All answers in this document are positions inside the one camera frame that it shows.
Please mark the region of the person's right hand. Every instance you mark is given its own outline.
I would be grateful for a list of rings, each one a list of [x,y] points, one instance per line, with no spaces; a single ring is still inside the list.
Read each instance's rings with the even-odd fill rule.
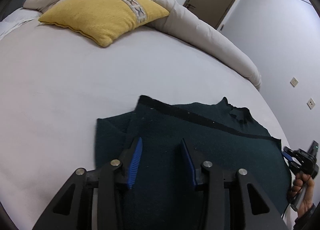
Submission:
[[[293,181],[291,195],[295,196],[303,186],[306,187],[306,192],[297,212],[298,218],[301,218],[313,206],[313,191],[315,187],[315,182],[310,175],[298,173]]]

